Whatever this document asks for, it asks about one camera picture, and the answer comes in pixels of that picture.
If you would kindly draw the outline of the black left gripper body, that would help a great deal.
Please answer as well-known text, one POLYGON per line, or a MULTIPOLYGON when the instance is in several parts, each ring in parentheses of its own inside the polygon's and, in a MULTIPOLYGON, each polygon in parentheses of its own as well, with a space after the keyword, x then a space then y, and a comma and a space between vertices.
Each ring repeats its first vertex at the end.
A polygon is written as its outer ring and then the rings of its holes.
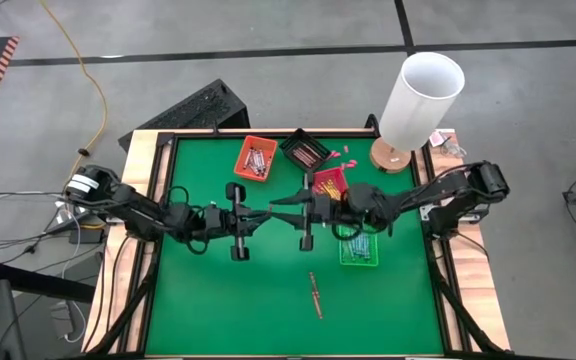
POLYGON ((232 203, 230 210, 216 205, 209 205, 205 209, 205 228, 201 239, 208 244, 213 239, 233 236, 234 244, 230 247, 232 260, 247 261, 250 254, 245 238, 251 234, 251 223, 247 220, 249 209, 243 205, 245 187, 235 182, 227 183, 226 198, 232 203))

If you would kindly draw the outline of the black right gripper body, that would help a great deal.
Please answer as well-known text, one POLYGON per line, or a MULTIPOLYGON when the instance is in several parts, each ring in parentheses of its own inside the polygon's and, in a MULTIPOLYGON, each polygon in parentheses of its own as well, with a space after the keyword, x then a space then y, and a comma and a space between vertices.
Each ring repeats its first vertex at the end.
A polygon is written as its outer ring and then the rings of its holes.
POLYGON ((307 172, 303 178, 303 187, 298 191, 298 201, 302 205, 299 229, 302 237, 299 241, 300 251, 312 251, 314 248, 313 224, 333 224, 333 210, 336 203, 329 195, 314 191, 314 174, 307 172))

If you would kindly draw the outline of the green plastic basket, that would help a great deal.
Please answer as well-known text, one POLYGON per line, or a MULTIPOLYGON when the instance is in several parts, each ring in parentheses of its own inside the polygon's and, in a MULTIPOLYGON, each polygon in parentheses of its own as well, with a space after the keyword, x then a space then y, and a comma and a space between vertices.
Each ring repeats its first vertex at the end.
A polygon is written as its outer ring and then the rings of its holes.
POLYGON ((379 263, 378 255, 378 233, 372 228, 366 227, 361 233, 357 233, 353 228, 339 226, 337 230, 338 234, 343 237, 343 240, 339 242, 339 261, 341 265, 344 266, 369 266, 376 267, 379 263), (354 240, 358 237, 371 237, 372 238, 372 258, 364 258, 361 256, 355 257, 354 261, 349 256, 348 251, 348 241, 354 240))

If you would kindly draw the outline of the red plastic basket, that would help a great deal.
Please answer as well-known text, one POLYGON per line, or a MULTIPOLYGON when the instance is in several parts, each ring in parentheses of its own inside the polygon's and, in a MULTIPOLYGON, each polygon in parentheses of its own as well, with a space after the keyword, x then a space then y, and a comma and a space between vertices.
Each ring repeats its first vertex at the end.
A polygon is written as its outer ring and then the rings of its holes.
POLYGON ((333 181, 335 184, 339 184, 343 187, 344 192, 348 188, 348 184, 344 175, 344 171, 340 167, 330 168, 323 171, 316 172, 314 174, 313 191, 315 193, 315 186, 320 184, 322 187, 329 180, 333 181))

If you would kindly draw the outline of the orange plastic basket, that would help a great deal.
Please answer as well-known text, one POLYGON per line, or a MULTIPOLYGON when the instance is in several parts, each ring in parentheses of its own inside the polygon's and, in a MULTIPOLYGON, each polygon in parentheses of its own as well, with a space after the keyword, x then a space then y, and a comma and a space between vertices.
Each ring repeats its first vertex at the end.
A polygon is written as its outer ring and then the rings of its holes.
POLYGON ((278 142, 276 140, 272 140, 272 139, 268 139, 268 138, 262 138, 262 137, 258 137, 258 136, 252 136, 252 135, 248 135, 244 138, 244 141, 242 143, 241 149, 240 149, 240 153, 239 156, 237 158, 237 161, 235 163, 234 166, 234 173, 238 176, 240 176, 241 178, 244 179, 248 179, 248 180, 253 180, 253 181, 257 181, 257 182, 265 182, 266 179, 268 178, 274 157, 275 157, 275 153, 277 151, 277 147, 278 147, 278 142), (265 176, 257 176, 255 173, 253 173, 249 168, 244 170, 243 166, 244 166, 244 162, 248 153, 249 149, 254 149, 254 150, 258 150, 258 151, 263 151, 266 150, 268 151, 272 158, 271 158, 271 166, 270 169, 266 171, 265 176))

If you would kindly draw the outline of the black plastic basket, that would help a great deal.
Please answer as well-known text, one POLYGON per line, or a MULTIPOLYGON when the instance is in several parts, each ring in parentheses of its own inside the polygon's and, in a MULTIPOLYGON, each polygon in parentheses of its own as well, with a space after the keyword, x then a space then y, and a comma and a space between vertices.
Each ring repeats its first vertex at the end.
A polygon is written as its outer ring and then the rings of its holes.
POLYGON ((320 141, 313 137, 310 133, 306 132, 302 128, 298 128, 292 135, 286 138, 281 144, 280 149, 284 156, 288 158, 293 164, 304 172, 314 172, 319 169, 326 161, 325 158, 332 154, 332 152, 325 147, 320 141), (322 155, 321 159, 317 159, 309 166, 304 166, 300 161, 292 155, 292 151, 296 148, 302 146, 303 143, 307 143, 313 146, 322 155))

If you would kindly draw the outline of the black power brick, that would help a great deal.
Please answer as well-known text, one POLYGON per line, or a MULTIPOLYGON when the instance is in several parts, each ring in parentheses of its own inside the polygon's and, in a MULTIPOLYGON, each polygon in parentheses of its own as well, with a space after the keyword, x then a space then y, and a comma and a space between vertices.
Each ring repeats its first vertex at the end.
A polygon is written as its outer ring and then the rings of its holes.
POLYGON ((103 241, 103 229, 81 229, 73 230, 68 242, 73 245, 99 244, 103 241))

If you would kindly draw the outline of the white table lamp wooden base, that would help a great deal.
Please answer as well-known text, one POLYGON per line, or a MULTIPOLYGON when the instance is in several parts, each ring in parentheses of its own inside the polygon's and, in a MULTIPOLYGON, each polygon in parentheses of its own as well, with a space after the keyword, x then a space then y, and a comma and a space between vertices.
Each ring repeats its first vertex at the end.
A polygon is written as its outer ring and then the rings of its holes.
POLYGON ((379 137, 370 159, 382 172, 398 173, 422 148, 465 86, 465 74, 451 58, 423 52, 409 56, 378 120, 379 137))

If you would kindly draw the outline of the clear plastic bag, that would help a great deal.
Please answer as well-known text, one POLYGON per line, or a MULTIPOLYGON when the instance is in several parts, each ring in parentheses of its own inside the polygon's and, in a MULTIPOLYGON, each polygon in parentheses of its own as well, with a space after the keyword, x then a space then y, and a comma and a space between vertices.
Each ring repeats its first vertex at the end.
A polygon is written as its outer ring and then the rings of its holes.
POLYGON ((446 156, 452 156, 456 158, 465 158, 467 156, 467 151, 462 148, 458 143, 455 143, 448 139, 441 145, 441 153, 446 156))

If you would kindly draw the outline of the black floor beam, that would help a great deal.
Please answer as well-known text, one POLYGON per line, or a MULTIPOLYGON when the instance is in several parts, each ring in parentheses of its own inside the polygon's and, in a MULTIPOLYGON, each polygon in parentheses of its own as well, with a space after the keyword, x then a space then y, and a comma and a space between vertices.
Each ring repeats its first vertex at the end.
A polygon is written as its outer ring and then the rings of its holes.
POLYGON ((0 264, 0 280, 8 281, 16 291, 76 302, 91 303, 95 295, 94 286, 5 264, 0 264))

